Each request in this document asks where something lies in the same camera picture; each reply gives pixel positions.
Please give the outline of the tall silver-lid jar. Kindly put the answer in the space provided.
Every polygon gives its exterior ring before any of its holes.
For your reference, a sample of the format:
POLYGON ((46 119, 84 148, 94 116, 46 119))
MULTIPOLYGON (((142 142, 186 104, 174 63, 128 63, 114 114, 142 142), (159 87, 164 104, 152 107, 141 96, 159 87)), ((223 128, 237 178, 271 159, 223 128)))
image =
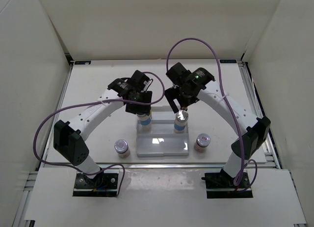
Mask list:
POLYGON ((151 129, 152 118, 150 114, 137 114, 137 119, 143 131, 146 132, 151 129))
POLYGON ((179 110, 175 114, 174 132, 183 133, 187 125, 187 122, 188 122, 188 112, 185 110, 179 110))

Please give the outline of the short white-lid jar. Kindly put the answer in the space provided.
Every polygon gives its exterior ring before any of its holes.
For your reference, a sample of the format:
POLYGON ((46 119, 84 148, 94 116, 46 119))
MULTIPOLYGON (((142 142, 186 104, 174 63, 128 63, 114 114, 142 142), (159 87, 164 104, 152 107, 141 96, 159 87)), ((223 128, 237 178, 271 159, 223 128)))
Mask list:
POLYGON ((127 158, 130 155, 129 145, 125 140, 117 140, 114 148, 120 158, 127 158))
POLYGON ((199 134, 196 138, 194 149, 198 152, 205 152, 210 144, 210 137, 208 134, 199 134))

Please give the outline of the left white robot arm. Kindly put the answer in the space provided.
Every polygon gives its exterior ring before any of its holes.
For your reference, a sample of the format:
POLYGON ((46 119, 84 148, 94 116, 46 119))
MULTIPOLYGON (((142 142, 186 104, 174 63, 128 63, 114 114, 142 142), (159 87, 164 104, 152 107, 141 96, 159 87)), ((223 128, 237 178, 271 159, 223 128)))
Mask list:
POLYGON ((129 78, 111 82, 95 103, 68 121, 59 120, 54 125, 53 147, 75 169, 87 174, 86 182, 92 188, 101 186, 101 168, 89 155, 86 140, 112 113, 125 107, 131 114, 149 115, 152 92, 147 88, 150 78, 136 70, 129 78))

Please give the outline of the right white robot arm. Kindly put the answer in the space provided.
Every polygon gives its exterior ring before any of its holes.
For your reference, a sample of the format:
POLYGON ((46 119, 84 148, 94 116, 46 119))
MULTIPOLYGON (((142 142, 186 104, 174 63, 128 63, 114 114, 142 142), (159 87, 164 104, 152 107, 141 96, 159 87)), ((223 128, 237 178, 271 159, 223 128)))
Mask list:
POLYGON ((231 96, 223 94, 214 76, 205 68, 191 72, 178 62, 166 72, 166 76, 173 86, 165 91, 165 97, 174 113, 202 101, 215 110, 238 135, 220 175, 223 186, 234 186, 241 169, 265 142, 270 120, 266 116, 259 118, 231 96))

